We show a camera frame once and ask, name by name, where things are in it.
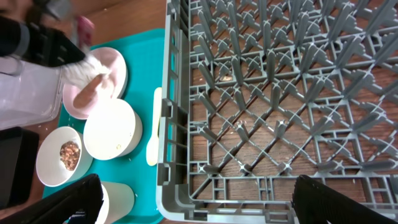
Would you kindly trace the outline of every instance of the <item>white cup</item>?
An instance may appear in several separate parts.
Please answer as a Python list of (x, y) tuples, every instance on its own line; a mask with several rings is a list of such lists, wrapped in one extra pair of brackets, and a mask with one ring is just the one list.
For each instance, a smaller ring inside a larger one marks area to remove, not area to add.
[[(37, 176), (44, 185), (57, 187), (83, 177), (88, 171), (93, 157), (88, 154), (82, 139), (83, 135), (71, 127), (57, 128), (44, 139), (36, 158)], [(62, 145), (68, 141), (73, 141), (80, 149), (80, 158), (73, 171), (67, 170), (60, 156)]]
[(131, 106), (120, 99), (106, 100), (90, 113), (84, 143), (95, 159), (125, 156), (136, 148), (142, 136), (142, 122)]
[(126, 184), (101, 181), (103, 200), (96, 224), (114, 223), (126, 216), (134, 205), (134, 192)]

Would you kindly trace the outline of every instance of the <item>white spoon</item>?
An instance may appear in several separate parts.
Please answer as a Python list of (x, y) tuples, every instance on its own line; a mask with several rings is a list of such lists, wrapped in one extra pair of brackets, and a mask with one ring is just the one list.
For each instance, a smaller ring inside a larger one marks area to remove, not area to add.
[(154, 166), (157, 163), (157, 155), (159, 153), (159, 129), (160, 109), (162, 108), (162, 88), (158, 87), (154, 93), (154, 114), (152, 116), (152, 136), (147, 145), (147, 163)]

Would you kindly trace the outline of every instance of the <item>gray plastic dish rack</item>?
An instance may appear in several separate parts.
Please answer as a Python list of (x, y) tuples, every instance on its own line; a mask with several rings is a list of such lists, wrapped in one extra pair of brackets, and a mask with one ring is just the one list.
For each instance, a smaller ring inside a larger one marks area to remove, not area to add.
[(161, 214), (295, 223), (294, 182), (307, 174), (398, 220), (396, 2), (168, 0)]

